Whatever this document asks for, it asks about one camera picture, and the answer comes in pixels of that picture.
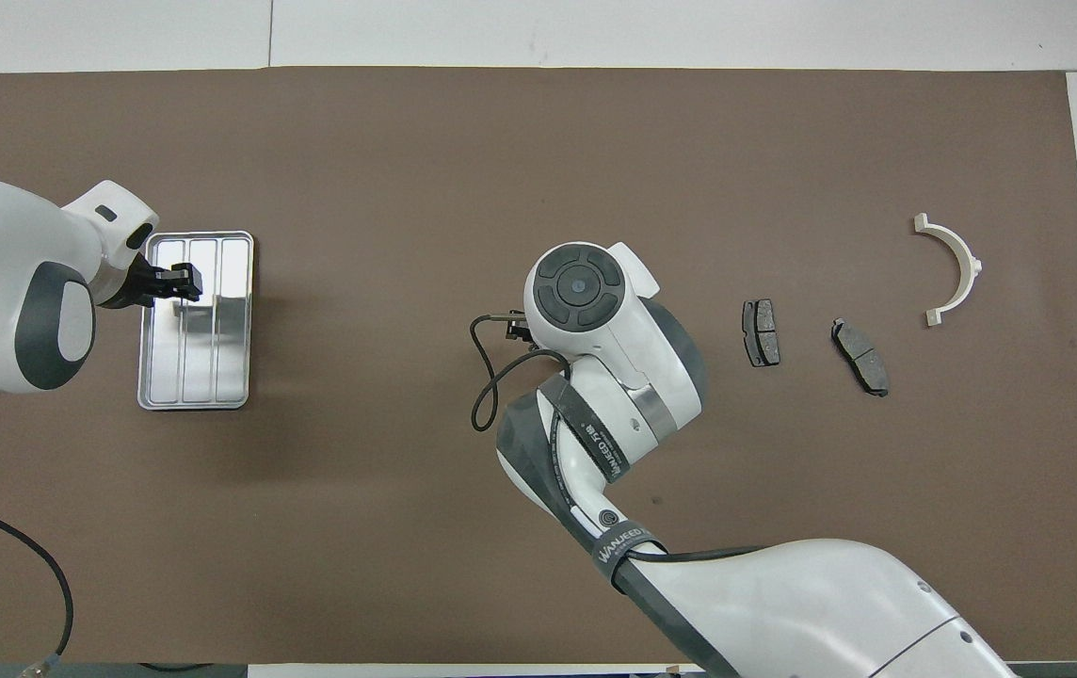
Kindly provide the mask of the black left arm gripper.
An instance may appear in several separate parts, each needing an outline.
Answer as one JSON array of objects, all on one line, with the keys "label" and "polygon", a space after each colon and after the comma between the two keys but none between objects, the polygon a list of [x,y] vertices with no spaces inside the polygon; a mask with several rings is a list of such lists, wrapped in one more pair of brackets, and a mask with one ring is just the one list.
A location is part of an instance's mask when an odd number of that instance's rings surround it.
[{"label": "black left arm gripper", "polygon": [[[169,284],[188,284],[188,286],[166,287],[160,279],[166,273]],[[180,298],[188,301],[199,301],[202,295],[198,268],[190,263],[172,265],[168,271],[160,266],[152,266],[141,253],[136,253],[134,262],[122,282],[121,287],[111,297],[111,309],[118,310],[125,306],[152,306],[156,298]]]}]

